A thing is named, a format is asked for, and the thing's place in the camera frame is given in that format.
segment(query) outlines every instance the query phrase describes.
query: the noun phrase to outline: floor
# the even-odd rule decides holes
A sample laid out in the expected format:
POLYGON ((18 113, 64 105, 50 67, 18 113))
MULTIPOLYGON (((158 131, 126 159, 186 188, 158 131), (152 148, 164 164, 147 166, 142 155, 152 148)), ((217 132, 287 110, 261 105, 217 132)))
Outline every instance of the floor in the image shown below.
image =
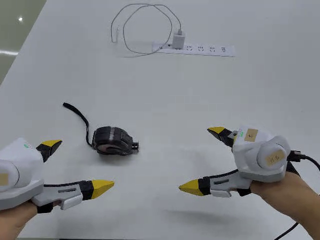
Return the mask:
POLYGON ((0 84, 46 0, 0 0, 0 84))

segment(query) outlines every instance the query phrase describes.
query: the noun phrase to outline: power outlet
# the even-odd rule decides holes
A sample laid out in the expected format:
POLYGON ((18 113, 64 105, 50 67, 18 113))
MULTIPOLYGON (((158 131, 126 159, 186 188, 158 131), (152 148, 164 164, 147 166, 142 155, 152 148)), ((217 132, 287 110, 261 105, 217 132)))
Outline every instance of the power outlet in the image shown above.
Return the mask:
MULTIPOLYGON (((152 50, 156 51, 161 43, 153 43, 152 50)), ((170 44, 163 46, 157 53, 164 54, 189 54, 189 55, 207 55, 207 56, 222 56, 235 57, 236 51, 234 46, 217 46, 213 44, 184 44, 183 49, 174 49, 170 44)))

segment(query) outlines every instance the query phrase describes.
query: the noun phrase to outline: cable connector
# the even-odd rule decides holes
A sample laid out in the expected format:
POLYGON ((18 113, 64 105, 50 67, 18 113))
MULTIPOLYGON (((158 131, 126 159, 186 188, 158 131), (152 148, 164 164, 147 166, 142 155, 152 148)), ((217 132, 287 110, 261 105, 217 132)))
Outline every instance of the cable connector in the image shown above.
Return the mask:
POLYGON ((301 154, 301 151, 292 150, 292 151, 290 151, 290 154, 288 155, 286 160, 289 162, 299 163, 299 162, 301 162, 302 156, 303 155, 301 154))
POLYGON ((184 32, 182 32, 181 28, 178 30, 177 33, 173 35, 172 40, 172 48, 173 49, 183 49, 185 46, 185 39, 186 35, 184 32))

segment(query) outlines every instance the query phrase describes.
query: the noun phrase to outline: human hand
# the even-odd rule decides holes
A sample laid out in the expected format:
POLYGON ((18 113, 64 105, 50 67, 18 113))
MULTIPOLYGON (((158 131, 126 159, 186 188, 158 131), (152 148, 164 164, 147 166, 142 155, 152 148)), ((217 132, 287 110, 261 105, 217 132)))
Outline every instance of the human hand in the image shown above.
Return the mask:
POLYGON ((320 196, 300 176, 287 172, 282 181, 253 181, 250 189, 274 209, 300 223, 313 239, 320 240, 320 196))
POLYGON ((31 202, 0 211, 0 239, 15 240, 37 212, 37 207, 31 202))

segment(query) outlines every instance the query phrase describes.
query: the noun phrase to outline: tape measure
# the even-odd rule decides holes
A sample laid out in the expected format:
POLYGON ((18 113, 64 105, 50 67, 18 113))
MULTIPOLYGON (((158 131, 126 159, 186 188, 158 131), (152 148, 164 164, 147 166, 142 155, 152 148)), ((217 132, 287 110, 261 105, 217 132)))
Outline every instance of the tape measure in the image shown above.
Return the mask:
POLYGON ((127 156, 139 151, 139 143, 122 128, 102 126, 94 131, 92 143, 89 142, 89 122, 85 116, 73 105, 64 102, 63 106, 77 114, 86 125, 86 143, 103 155, 127 156))

